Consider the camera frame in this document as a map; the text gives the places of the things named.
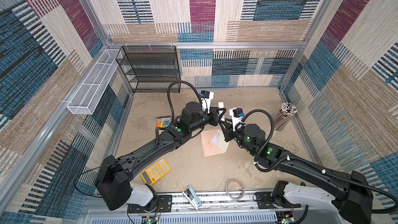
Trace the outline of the pink envelope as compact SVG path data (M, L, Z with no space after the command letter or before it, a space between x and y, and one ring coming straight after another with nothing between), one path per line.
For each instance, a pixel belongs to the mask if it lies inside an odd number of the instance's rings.
M221 130L209 130L201 133L201 141L205 157L226 153L229 143L224 140Z

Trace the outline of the white letter with green border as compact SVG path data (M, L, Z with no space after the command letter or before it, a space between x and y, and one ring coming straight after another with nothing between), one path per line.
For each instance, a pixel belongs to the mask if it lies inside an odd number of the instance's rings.
M214 135L213 139L212 139L212 143L216 146L216 147L220 147L220 137L219 134Z

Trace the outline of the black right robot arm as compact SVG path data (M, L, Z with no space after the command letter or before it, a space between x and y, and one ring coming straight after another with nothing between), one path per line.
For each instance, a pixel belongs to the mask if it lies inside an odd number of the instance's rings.
M330 196L332 210L352 224L369 224L373 214L390 214L398 210L398 198L389 192L372 187L365 176L357 171L350 174L328 169L300 158L281 146L270 142L274 120L264 110L271 124L269 134L256 124L246 124L248 115L240 108L232 109L232 117L225 118L226 109L219 108L218 121L227 142L234 140L240 148L254 157L254 165L261 172L281 171L299 177L323 190Z

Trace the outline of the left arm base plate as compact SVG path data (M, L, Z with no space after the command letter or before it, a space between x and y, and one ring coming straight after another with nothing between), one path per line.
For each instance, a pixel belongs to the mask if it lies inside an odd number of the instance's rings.
M128 214L150 214L157 211L169 213L172 210L173 196L158 195L154 197L146 206L137 204L129 204L127 208Z

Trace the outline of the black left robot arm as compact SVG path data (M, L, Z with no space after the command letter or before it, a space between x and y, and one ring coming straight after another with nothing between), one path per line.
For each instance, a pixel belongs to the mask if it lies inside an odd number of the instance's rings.
M135 186L131 181L158 158L192 139L194 131L201 131L208 124L216 126L225 115L226 108L212 107L210 98L203 101L197 90L193 91L198 101L187 103L179 120L172 119L154 140L119 158L110 155L97 167L94 186L110 211L124 204L154 210L159 202L156 191L149 184Z

